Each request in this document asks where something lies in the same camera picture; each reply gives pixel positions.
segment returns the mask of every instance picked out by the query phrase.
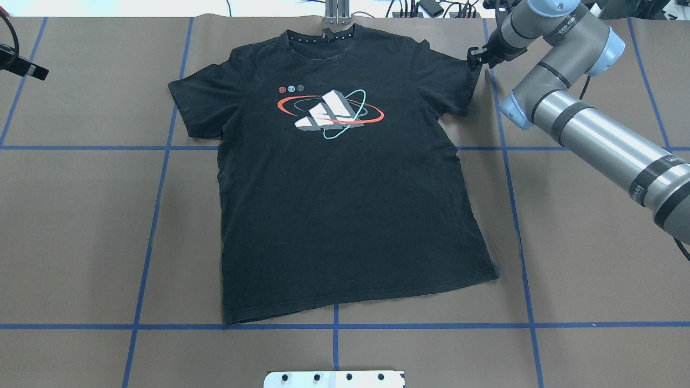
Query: white robotic arm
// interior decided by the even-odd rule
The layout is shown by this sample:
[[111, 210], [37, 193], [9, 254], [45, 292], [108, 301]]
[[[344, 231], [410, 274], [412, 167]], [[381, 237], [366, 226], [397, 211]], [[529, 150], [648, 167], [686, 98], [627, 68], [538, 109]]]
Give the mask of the white robotic arm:
[[533, 124], [649, 208], [654, 222], [690, 244], [690, 164], [626, 128], [567, 90], [583, 74], [598, 75], [624, 43], [579, 0], [524, 0], [471, 48], [472, 66], [494, 67], [544, 37], [552, 49], [511, 91], [501, 112], [522, 129]]

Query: shirt logo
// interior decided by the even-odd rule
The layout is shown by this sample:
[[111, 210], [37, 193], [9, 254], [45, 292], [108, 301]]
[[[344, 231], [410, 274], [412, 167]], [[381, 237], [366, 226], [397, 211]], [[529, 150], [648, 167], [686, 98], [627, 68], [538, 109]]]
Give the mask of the shirt logo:
[[[348, 98], [355, 93], [362, 94], [361, 101]], [[343, 95], [334, 89], [323, 96], [293, 96], [283, 98], [278, 102], [278, 109], [289, 115], [297, 116], [285, 108], [285, 104], [289, 101], [293, 103], [295, 110], [308, 113], [306, 117], [295, 122], [295, 128], [304, 131], [322, 130], [326, 139], [335, 139], [352, 127], [362, 127], [365, 124], [380, 122], [384, 118], [384, 113], [379, 108], [366, 103], [366, 92], [362, 89], [354, 90], [348, 95]], [[313, 103], [307, 104], [307, 101], [319, 102], [313, 105]], [[312, 108], [305, 110], [305, 105], [312, 105]], [[378, 112], [378, 117], [361, 119], [372, 113], [369, 108]]]

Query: black t-shirt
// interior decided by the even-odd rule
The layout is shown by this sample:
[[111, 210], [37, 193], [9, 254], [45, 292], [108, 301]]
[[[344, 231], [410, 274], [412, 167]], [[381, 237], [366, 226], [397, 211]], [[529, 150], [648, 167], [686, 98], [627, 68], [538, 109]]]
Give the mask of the black t-shirt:
[[222, 138], [224, 322], [498, 278], [437, 122], [466, 114], [478, 76], [354, 24], [288, 30], [171, 82], [189, 135]]

